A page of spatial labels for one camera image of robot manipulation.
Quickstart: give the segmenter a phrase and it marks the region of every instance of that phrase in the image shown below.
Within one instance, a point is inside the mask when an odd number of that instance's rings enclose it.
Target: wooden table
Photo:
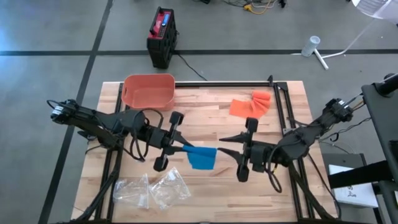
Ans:
[[[303,83],[287,83],[295,119],[303,123],[311,122],[312,116]],[[103,83],[97,110],[104,113],[114,112],[118,87],[119,82]],[[178,127],[178,130],[182,132],[188,141],[196,146],[227,147],[242,151],[241,144],[219,142],[218,139],[233,136],[245,130],[245,119],[229,115],[229,105],[232,99],[250,100],[253,89],[269,91],[272,94],[270,110],[259,119],[259,126],[254,139],[277,143],[282,134],[280,133],[274,92],[269,87],[196,87],[176,89],[174,110],[185,115],[183,124]],[[287,114],[284,100],[282,102],[284,114]],[[145,114],[150,119],[151,124],[158,122],[159,118],[155,113],[150,111],[148,113],[145,112]],[[171,111],[163,114],[165,116],[163,128],[168,129]],[[130,140],[131,137],[126,139],[126,148],[129,146]],[[92,142],[89,147],[96,145],[98,145],[97,142]],[[318,143],[311,147],[310,153],[320,168],[323,178],[328,181]],[[106,150],[98,148],[86,155],[72,218],[79,216],[81,210],[84,210],[98,193],[105,154]],[[251,171],[249,180],[246,183],[238,182],[236,178],[236,162],[221,152],[217,153],[214,170],[193,170],[186,154],[177,153],[169,157],[169,166],[165,172],[161,173],[154,171],[152,168],[155,158],[159,155],[160,150],[150,148],[146,162],[140,163],[125,153],[123,155],[120,178],[133,179],[147,173],[151,183],[172,167],[176,167],[192,196],[166,211],[161,211],[153,198],[150,200],[150,209],[148,210],[116,204],[113,222],[297,221],[289,172],[285,167],[280,166],[276,171],[276,176],[283,189],[282,193],[278,194],[272,188],[265,174]],[[304,159],[304,163],[311,191],[326,210],[335,215],[336,210],[333,199],[322,185],[316,170],[308,158]],[[302,193],[300,198],[303,212],[307,214]],[[106,211],[107,204],[105,200],[103,211]]]

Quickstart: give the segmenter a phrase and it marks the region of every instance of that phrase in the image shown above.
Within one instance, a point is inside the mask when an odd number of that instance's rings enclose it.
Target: blue cloth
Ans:
[[[182,151],[187,152],[192,169],[212,170],[216,162],[217,148],[184,146]]]

